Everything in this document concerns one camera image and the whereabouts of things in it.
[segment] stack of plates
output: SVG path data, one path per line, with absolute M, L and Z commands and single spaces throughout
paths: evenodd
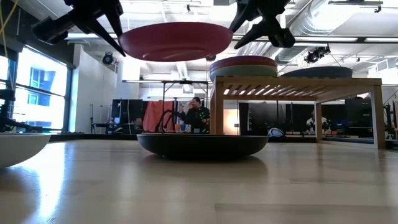
M 210 80 L 217 76 L 278 76 L 276 62 L 262 56 L 237 56 L 210 65 Z
M 346 67 L 322 66 L 304 68 L 288 72 L 283 77 L 307 77 L 307 78 L 351 78 L 353 70 Z

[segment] dark bowl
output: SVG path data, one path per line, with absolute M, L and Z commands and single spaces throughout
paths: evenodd
M 267 136 L 217 136 L 209 134 L 137 135 L 146 150 L 171 159 L 237 159 L 259 152 Z
M 346 67 L 322 66 L 288 72 L 281 77 L 351 78 L 353 70 Z

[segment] table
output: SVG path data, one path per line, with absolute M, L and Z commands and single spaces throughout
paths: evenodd
M 211 89 L 210 133 L 224 134 L 224 100 L 312 101 L 315 106 L 317 142 L 324 143 L 322 125 L 317 125 L 322 123 L 321 104 L 370 92 L 374 145 L 363 146 L 384 149 L 386 140 L 381 85 L 380 78 L 216 77 Z

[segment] blue plate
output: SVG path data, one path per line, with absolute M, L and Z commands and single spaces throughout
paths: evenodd
M 277 77 L 278 72 L 275 67 L 268 65 L 234 65 L 219 68 L 210 73 L 210 80 L 213 82 L 217 76 L 263 76 Z
M 353 70 L 346 67 L 324 66 L 288 72 L 283 77 L 351 78 Z

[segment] red curtain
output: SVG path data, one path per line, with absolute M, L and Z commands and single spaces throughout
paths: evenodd
M 164 110 L 174 110 L 173 109 L 174 102 L 173 101 L 165 101 L 164 102 Z M 155 130 L 156 124 L 160 121 L 160 117 L 163 114 L 162 111 L 163 101 L 150 101 L 148 102 L 148 106 L 144 116 L 143 127 L 145 131 L 159 131 Z M 172 116 L 171 113 L 167 113 L 163 117 L 163 123 L 165 124 L 169 117 Z M 167 131 L 173 130 L 173 122 L 172 119 L 167 124 Z

